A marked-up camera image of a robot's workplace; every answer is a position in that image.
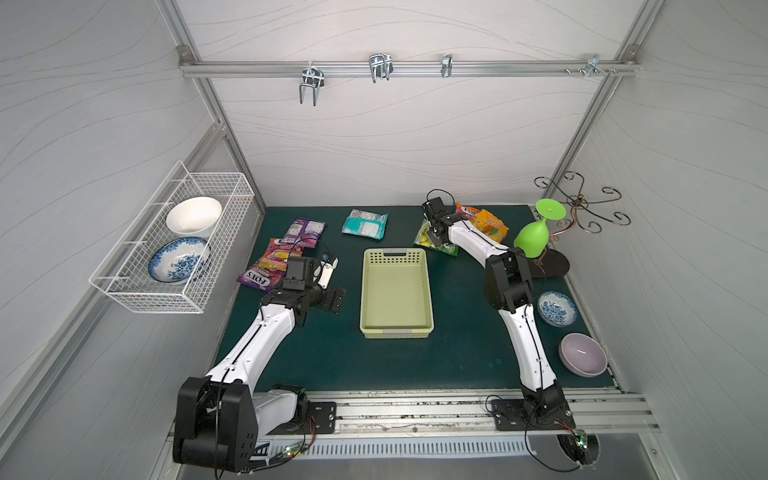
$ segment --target white bowl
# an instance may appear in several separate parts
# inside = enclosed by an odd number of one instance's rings
[[[211,197],[185,200],[171,209],[165,225],[179,237],[200,237],[208,240],[221,217],[221,203]]]

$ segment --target aluminum rail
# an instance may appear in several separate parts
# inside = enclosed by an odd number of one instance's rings
[[[641,394],[615,388],[564,389],[576,425],[588,433],[660,432]],[[497,432],[484,408],[488,396],[521,399],[517,389],[308,392],[312,402],[336,402],[334,438],[509,435]],[[557,430],[530,430],[554,435]]]
[[[302,71],[310,65],[302,61],[202,61],[181,65],[188,78],[301,78]],[[354,78],[371,76],[367,61],[313,61],[312,67],[320,70],[325,78]],[[394,78],[442,76],[439,61],[392,61],[389,75]],[[452,62],[451,77],[567,77],[580,78],[588,66],[583,61],[458,61]],[[599,61],[598,67],[606,74],[593,73],[595,77],[635,76],[640,69],[636,63]]]

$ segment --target white wall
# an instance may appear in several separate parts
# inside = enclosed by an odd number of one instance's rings
[[[641,0],[180,0],[206,61],[613,58]],[[266,202],[534,203],[597,80],[330,78],[316,107],[290,78],[214,81]]]
[[[178,0],[203,60],[612,58],[641,0]]]
[[[558,244],[683,478],[765,478],[766,25],[760,0],[662,8],[573,165],[633,222]]]
[[[0,406],[211,122],[152,0],[0,3]]]

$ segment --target decorative metal stand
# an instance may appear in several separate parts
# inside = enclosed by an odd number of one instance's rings
[[[574,172],[572,170],[569,170],[563,174],[563,178],[565,180],[573,180],[576,177],[581,178],[581,185],[579,185],[578,193],[575,195],[568,195],[566,194],[559,185],[557,185],[550,177],[536,177],[533,182],[536,185],[536,187],[539,188],[547,188],[550,184],[553,184],[555,188],[558,189],[558,191],[565,195],[566,201],[564,203],[571,206],[571,219],[563,219],[558,222],[558,227],[562,228],[563,230],[560,230],[559,232],[554,232],[549,236],[549,240],[551,242],[556,242],[558,240],[558,236],[562,235],[565,232],[568,232],[570,229],[572,229],[574,226],[578,225],[579,228],[581,228],[583,231],[587,233],[600,233],[603,231],[603,227],[596,221],[590,220],[589,223],[587,223],[587,226],[581,224],[581,221],[578,218],[578,211],[584,210],[585,212],[589,213],[590,215],[593,215],[594,217],[600,218],[602,220],[605,220],[607,222],[612,223],[613,225],[619,225],[620,227],[626,227],[630,223],[632,223],[632,220],[629,218],[627,214],[624,212],[615,211],[614,217],[618,220],[611,220],[610,218],[603,217],[602,215],[598,215],[592,210],[590,210],[590,207],[592,205],[597,204],[607,204],[610,202],[615,202],[616,200],[619,200],[621,198],[621,192],[619,190],[616,190],[613,187],[603,187],[602,191],[606,195],[610,195],[611,197],[606,200],[599,200],[596,202],[590,202],[586,198],[584,198],[584,195],[581,193],[581,189],[584,187],[584,177],[579,174],[578,172]]]

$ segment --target yellow snack bag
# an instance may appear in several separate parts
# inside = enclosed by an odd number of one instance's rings
[[[499,243],[504,240],[509,231],[509,228],[504,226],[504,222],[487,210],[480,210],[480,213],[472,218],[472,225],[483,232],[488,238]]]

